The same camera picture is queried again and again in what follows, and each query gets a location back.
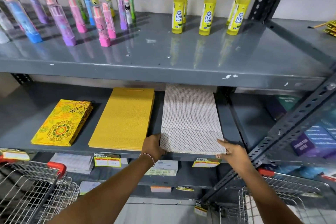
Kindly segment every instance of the purple box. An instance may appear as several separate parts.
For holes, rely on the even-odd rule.
[[[336,152],[336,141],[332,137],[313,140],[302,133],[291,145],[298,156],[326,157]]]

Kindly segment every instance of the bottle label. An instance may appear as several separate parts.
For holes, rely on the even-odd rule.
[[[187,7],[188,7],[188,0],[185,0],[185,6],[184,6],[184,13],[183,13],[183,23],[187,22]]]
[[[247,8],[247,5],[236,4],[236,6],[234,7],[234,11],[232,14],[230,24],[227,28],[228,30],[231,30],[231,31],[239,30],[240,25],[244,18],[244,14],[246,12],[246,8]]]
[[[229,14],[229,16],[227,17],[227,21],[228,21],[228,22],[231,21],[232,14],[233,14],[233,10],[235,9],[235,6],[236,6],[236,1],[237,1],[237,0],[233,0],[232,6],[231,6],[231,9],[230,9],[230,14]]]
[[[214,3],[204,3],[201,17],[201,24],[199,26],[200,30],[210,31],[214,10],[215,10]]]
[[[183,2],[174,2],[173,21],[172,21],[172,24],[171,24],[171,27],[173,29],[181,29],[182,28],[183,12],[184,12],[184,3]]]

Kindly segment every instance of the bracelet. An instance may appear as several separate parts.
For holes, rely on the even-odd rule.
[[[151,156],[151,155],[149,155],[148,153],[141,153],[140,155],[139,155],[139,157],[141,156],[141,155],[148,155],[149,157],[151,157],[152,158],[152,160],[153,160],[153,165],[152,165],[152,167],[155,165],[155,161],[154,161],[154,159],[153,159],[153,157]]]

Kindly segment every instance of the wire shopping basket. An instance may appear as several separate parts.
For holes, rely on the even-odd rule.
[[[44,223],[77,199],[79,186],[65,165],[10,162],[0,167],[0,223]]]
[[[334,219],[336,211],[328,207],[330,200],[327,197],[334,197],[335,193],[328,184],[265,169],[258,169],[258,171],[303,223],[336,223]],[[246,187],[239,191],[237,217],[238,223],[263,223],[254,199]]]

